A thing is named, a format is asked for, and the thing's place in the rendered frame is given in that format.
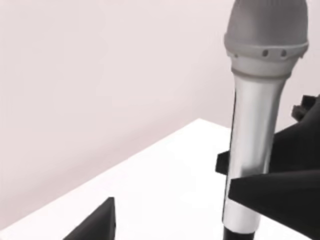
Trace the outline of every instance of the white wall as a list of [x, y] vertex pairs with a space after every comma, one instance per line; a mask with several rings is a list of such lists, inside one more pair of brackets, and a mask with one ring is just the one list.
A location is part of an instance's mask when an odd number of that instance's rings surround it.
[[[278, 129], [303, 94], [320, 94], [309, 2], [311, 46]], [[0, 3], [0, 229], [198, 117], [230, 126], [233, 0]]]

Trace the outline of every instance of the white table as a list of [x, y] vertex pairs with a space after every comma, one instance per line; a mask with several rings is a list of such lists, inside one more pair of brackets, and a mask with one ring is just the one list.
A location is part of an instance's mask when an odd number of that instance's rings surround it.
[[[198, 119], [7, 227], [1, 239], [62, 240], [115, 197], [116, 240], [222, 240], [226, 177], [215, 164], [230, 133]], [[308, 238], [263, 216], [255, 239]]]

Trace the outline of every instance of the black tip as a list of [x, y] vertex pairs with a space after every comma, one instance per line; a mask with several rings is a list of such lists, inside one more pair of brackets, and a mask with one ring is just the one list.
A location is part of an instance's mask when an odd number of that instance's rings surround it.
[[254, 238], [255, 233], [240, 234], [232, 232], [226, 227], [224, 228], [223, 240], [254, 240]]

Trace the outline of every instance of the black object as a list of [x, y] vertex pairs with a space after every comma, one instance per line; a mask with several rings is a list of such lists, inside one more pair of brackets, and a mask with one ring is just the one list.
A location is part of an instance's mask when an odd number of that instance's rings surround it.
[[255, 233], [251, 234], [239, 234], [230, 231], [226, 227], [223, 232], [223, 240], [253, 240], [255, 237]]
[[[303, 96], [292, 116], [298, 123], [274, 136], [269, 173], [231, 180], [228, 197], [320, 240], [320, 95]], [[228, 174], [229, 156], [218, 155], [216, 172]]]
[[114, 240], [115, 199], [109, 197], [63, 240]]

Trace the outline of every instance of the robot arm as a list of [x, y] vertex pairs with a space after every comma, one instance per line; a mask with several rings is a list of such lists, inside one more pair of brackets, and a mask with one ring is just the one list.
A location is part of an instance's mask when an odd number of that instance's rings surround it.
[[282, 90], [308, 50], [305, 0], [236, 0], [224, 45], [235, 79], [224, 239], [252, 240], [260, 215], [229, 199], [231, 179], [268, 172]]

